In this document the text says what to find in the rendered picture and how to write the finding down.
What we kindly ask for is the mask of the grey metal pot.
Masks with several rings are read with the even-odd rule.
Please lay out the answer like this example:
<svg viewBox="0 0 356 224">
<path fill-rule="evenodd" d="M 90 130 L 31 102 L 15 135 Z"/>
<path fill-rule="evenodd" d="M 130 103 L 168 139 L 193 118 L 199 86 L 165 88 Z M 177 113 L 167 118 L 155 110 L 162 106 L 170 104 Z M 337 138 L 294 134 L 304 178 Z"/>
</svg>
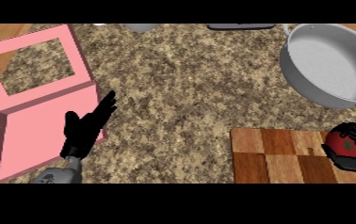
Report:
<svg viewBox="0 0 356 224">
<path fill-rule="evenodd" d="M 356 31 L 340 24 L 282 25 L 279 67 L 297 93 L 329 108 L 356 107 Z"/>
</svg>

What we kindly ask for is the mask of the red tomato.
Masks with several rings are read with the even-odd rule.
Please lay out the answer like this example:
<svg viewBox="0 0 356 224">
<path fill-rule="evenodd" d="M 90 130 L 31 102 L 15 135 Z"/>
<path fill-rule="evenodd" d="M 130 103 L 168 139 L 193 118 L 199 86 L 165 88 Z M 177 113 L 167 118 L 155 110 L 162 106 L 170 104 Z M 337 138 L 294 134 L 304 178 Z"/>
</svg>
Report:
<svg viewBox="0 0 356 224">
<path fill-rule="evenodd" d="M 356 157 L 356 132 L 348 131 L 346 136 L 340 132 L 329 132 L 325 145 L 338 156 Z"/>
</svg>

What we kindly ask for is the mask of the pink box lid with window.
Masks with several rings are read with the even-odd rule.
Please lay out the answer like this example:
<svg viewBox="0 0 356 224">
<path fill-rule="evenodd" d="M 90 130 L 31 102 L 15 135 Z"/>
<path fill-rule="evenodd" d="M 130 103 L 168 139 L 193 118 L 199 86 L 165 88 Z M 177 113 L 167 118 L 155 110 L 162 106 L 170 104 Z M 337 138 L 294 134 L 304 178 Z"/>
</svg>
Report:
<svg viewBox="0 0 356 224">
<path fill-rule="evenodd" d="M 0 40 L 13 59 L 0 77 L 0 112 L 84 112 L 97 103 L 96 81 L 69 24 Z"/>
</svg>

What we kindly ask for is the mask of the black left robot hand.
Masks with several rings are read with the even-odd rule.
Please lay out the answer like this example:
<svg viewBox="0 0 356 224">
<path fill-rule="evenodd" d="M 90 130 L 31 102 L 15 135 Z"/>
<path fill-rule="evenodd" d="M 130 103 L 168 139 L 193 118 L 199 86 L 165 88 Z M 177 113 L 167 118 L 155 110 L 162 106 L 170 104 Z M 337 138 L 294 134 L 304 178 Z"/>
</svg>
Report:
<svg viewBox="0 0 356 224">
<path fill-rule="evenodd" d="M 115 91 L 112 90 L 99 102 L 94 110 L 83 117 L 74 111 L 65 113 L 65 142 L 59 156 L 74 156 L 84 159 L 90 153 L 100 130 L 106 125 L 115 106 Z"/>
</svg>

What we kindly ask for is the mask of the dark grey flat object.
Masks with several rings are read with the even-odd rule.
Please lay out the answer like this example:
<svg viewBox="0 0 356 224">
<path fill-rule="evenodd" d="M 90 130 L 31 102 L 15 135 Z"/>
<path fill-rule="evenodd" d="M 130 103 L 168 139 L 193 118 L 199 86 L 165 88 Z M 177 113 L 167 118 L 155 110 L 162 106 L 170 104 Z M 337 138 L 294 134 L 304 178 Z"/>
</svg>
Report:
<svg viewBox="0 0 356 224">
<path fill-rule="evenodd" d="M 210 30 L 261 30 L 275 27 L 275 24 L 207 24 Z"/>
</svg>

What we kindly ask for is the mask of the pink box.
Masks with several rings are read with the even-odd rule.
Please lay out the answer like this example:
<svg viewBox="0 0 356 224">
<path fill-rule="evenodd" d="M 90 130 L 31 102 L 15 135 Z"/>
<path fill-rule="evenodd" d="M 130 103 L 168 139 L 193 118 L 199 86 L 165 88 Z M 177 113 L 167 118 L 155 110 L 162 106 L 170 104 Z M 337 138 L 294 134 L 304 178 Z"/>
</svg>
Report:
<svg viewBox="0 0 356 224">
<path fill-rule="evenodd" d="M 94 82 L 52 94 L 31 89 L 13 96 L 0 85 L 0 183 L 59 159 L 65 112 L 83 116 L 97 103 Z"/>
</svg>

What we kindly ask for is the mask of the checkered wooden cutting board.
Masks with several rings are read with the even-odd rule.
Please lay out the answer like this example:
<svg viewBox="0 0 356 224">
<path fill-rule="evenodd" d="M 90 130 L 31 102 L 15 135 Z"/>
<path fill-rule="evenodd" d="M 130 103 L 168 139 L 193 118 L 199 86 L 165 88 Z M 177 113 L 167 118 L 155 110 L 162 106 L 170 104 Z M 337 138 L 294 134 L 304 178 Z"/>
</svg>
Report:
<svg viewBox="0 0 356 224">
<path fill-rule="evenodd" d="M 340 170 L 320 144 L 325 131 L 230 130 L 236 184 L 356 184 L 356 172 Z"/>
</svg>

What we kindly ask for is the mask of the grey round object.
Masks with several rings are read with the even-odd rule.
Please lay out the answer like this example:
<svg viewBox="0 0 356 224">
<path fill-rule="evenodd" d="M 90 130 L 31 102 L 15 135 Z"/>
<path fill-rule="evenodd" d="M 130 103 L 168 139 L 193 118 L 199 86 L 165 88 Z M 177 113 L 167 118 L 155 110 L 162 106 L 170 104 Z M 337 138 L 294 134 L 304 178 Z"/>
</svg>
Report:
<svg viewBox="0 0 356 224">
<path fill-rule="evenodd" d="M 156 24 L 125 24 L 125 28 L 136 33 L 143 33 L 155 29 Z"/>
</svg>

